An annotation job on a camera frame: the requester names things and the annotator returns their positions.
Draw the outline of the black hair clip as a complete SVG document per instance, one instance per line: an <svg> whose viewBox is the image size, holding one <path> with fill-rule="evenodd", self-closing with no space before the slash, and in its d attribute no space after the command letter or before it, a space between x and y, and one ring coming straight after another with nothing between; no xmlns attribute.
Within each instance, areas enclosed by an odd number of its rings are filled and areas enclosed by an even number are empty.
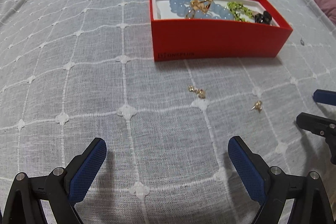
<svg viewBox="0 0 336 224"><path fill-rule="evenodd" d="M254 15L255 23L270 25L272 22L272 15L268 11L257 13Z"/></svg>

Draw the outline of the red jewelry box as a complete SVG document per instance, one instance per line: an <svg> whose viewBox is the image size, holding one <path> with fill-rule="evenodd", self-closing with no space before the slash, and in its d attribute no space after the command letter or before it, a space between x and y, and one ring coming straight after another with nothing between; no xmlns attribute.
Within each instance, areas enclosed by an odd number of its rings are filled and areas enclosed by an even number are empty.
<svg viewBox="0 0 336 224"><path fill-rule="evenodd" d="M183 19L169 0L149 0L155 61L220 57L276 57L293 29L267 0L215 0L243 3L272 16L270 25L253 20Z"/></svg>

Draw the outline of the small gold stud earrings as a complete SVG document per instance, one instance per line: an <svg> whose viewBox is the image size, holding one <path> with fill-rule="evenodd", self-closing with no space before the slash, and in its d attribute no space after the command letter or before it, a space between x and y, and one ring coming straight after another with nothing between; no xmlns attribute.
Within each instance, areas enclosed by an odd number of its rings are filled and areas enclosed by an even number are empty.
<svg viewBox="0 0 336 224"><path fill-rule="evenodd" d="M195 93L198 96L198 98L200 98L201 100L206 98L206 91L203 89L198 89L198 88L195 88L193 85L190 85L188 87L188 90L189 92Z"/></svg>

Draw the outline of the gold hoop earring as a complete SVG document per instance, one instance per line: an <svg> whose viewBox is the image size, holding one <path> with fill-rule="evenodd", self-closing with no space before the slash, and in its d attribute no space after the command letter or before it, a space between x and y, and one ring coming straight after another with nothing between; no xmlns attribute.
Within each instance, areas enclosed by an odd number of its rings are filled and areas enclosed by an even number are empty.
<svg viewBox="0 0 336 224"><path fill-rule="evenodd" d="M193 19L195 16L195 10L190 8L185 10L185 18L186 19Z"/></svg>

